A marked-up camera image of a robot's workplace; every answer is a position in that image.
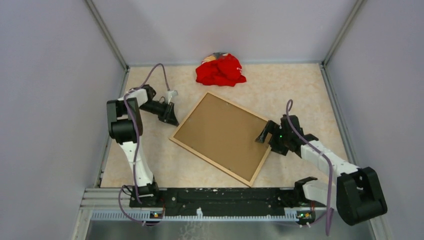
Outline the aluminium front rail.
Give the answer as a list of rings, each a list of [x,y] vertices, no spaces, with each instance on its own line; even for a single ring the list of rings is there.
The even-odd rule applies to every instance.
[[[315,222],[322,203],[300,198],[291,188],[161,188],[136,200],[125,187],[86,189],[81,208],[96,219],[214,222]]]

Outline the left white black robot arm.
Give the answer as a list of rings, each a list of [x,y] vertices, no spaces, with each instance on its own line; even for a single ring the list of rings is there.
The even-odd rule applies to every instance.
[[[169,90],[163,101],[154,100],[156,91],[146,84],[130,89],[123,97],[106,103],[109,136],[123,150],[132,170],[134,198],[154,207],[160,202],[160,193],[155,177],[150,170],[142,147],[143,121],[140,111],[158,117],[158,120],[179,126],[172,99],[178,96],[176,90]]]

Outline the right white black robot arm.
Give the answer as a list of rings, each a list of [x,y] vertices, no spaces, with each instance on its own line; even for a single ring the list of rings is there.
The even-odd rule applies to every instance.
[[[377,172],[361,168],[337,156],[315,135],[305,134],[295,115],[283,115],[280,123],[269,120],[255,139],[271,151],[286,156],[293,152],[326,174],[329,183],[307,177],[294,184],[293,200],[299,206],[311,201],[329,206],[348,225],[385,215],[388,206]]]

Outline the red crumpled cloth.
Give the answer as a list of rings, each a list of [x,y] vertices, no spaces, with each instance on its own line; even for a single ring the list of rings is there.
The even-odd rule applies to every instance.
[[[247,82],[240,61],[227,52],[214,52],[195,69],[197,83],[205,86],[234,87]]]

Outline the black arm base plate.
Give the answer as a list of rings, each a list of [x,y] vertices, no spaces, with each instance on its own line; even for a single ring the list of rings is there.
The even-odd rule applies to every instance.
[[[140,201],[131,194],[131,208],[160,208],[165,216],[194,216],[201,209],[206,217],[283,216],[289,209],[311,208],[293,188],[161,188],[153,197]]]

